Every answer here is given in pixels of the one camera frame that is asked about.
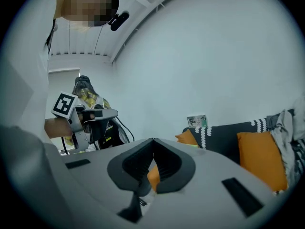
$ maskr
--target gray plastic surface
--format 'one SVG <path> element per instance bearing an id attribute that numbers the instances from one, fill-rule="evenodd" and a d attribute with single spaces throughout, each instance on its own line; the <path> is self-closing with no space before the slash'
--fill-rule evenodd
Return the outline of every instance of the gray plastic surface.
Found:
<path id="1" fill-rule="evenodd" d="M 69 172 L 97 201 L 118 213 L 129 206 L 133 192 L 120 190 L 115 185 L 108 175 L 107 165 L 112 158 L 143 141 L 145 139 L 94 152 L 62 156 L 62 159 L 64 163 L 88 159 L 90 164 L 70 169 Z"/>
<path id="2" fill-rule="evenodd" d="M 69 206 L 70 211 L 67 211 L 67 213 L 72 215 L 73 224 L 71 224 L 70 228 L 142 228 L 113 213 L 113 210 L 107 207 L 107 203 L 100 203 L 90 191 L 87 191 L 83 184 L 70 172 L 72 169 L 67 169 L 54 145 L 45 144 L 45 149 L 58 189 Z M 74 157 L 78 160 L 77 156 L 85 154 L 88 153 L 74 154 L 67 157 Z"/>
<path id="3" fill-rule="evenodd" d="M 69 172 L 97 201 L 117 213 L 126 208 L 132 192 L 119 190 L 107 174 L 108 162 L 116 155 L 145 141 L 96 152 L 63 156 L 65 163 L 88 159 L 90 164 L 73 168 Z M 196 163 L 191 181 L 175 193 L 158 194 L 138 225 L 145 228 L 234 228 L 247 220 L 221 181 L 235 177 L 262 204 L 274 196 L 270 188 L 254 175 L 218 153 L 163 140 L 163 142 L 189 154 Z"/>
<path id="4" fill-rule="evenodd" d="M 218 153 L 173 141 L 165 143 L 186 152 L 196 163 L 191 181 L 179 192 L 157 195 L 149 211 L 138 222 L 147 228 L 235 228 L 247 220 L 229 192 L 224 179 L 235 177 L 261 203 L 274 196 L 270 188 L 248 171 Z"/>

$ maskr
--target yellow patterned cloth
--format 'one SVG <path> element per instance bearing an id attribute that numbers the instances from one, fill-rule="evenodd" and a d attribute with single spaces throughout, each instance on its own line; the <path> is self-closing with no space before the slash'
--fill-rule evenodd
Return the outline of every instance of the yellow patterned cloth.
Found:
<path id="1" fill-rule="evenodd" d="M 82 89 L 81 96 L 79 98 L 82 99 L 89 106 L 89 108 L 91 108 L 91 106 L 96 104 L 97 95 L 95 95 L 89 91 L 84 91 L 84 89 Z M 111 109 L 109 102 L 104 98 L 103 98 L 103 101 L 104 101 L 105 109 Z M 70 146 L 73 145 L 72 138 L 70 136 L 66 136 L 66 137 L 64 137 L 64 139 L 65 139 L 65 143 L 67 145 L 70 145 Z"/>

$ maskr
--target small photo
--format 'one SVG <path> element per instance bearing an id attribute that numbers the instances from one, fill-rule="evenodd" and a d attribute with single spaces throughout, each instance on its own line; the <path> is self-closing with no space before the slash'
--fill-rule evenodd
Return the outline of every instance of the small photo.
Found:
<path id="1" fill-rule="evenodd" d="M 189 116 L 187 117 L 187 122 L 189 127 L 207 127 L 206 116 L 203 115 L 196 115 L 196 116 Z"/>

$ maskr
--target white wall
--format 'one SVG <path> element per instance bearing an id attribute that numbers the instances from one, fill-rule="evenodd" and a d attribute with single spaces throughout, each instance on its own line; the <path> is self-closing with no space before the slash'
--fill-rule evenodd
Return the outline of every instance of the white wall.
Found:
<path id="1" fill-rule="evenodd" d="M 176 140 L 198 112 L 209 126 L 273 115 L 305 89 L 304 55 L 277 0 L 173 0 L 114 63 L 116 109 L 136 139 Z"/>

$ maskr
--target hand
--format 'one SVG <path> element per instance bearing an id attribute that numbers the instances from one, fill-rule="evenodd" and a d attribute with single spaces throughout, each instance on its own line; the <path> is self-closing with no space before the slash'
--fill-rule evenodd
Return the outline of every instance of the hand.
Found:
<path id="1" fill-rule="evenodd" d="M 78 114 L 78 118 L 81 122 L 81 124 L 83 124 L 83 116 L 82 114 Z M 90 119 L 93 120 L 95 118 L 94 114 L 90 114 Z"/>

